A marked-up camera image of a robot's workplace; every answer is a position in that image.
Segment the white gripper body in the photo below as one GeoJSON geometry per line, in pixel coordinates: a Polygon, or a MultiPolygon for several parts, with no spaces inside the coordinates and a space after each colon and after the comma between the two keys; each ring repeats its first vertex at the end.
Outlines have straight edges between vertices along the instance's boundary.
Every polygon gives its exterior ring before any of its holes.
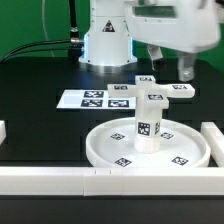
{"type": "Polygon", "coordinates": [[[213,0],[124,0],[124,12],[130,35],[139,42],[198,53],[221,38],[213,0]]]}

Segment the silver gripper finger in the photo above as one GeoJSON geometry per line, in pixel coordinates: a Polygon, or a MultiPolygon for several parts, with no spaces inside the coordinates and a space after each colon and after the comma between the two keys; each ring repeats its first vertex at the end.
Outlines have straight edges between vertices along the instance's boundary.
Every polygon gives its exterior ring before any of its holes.
{"type": "Polygon", "coordinates": [[[179,52],[178,53],[178,75],[179,80],[188,82],[194,78],[194,64],[196,55],[193,53],[179,52]]]}
{"type": "Polygon", "coordinates": [[[152,69],[154,71],[160,71],[164,66],[164,58],[159,46],[147,45],[147,51],[150,56],[150,60],[152,63],[152,69]]]}

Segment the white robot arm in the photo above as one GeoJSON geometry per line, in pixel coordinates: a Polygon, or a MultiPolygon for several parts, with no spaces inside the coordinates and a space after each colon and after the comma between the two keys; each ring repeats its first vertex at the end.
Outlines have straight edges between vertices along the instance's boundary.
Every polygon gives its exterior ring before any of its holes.
{"type": "Polygon", "coordinates": [[[137,61],[135,41],[145,43],[157,70],[161,50],[178,52],[179,79],[194,78],[196,54],[220,41],[214,0],[90,0],[90,28],[79,62],[101,72],[114,72],[137,61]]]}

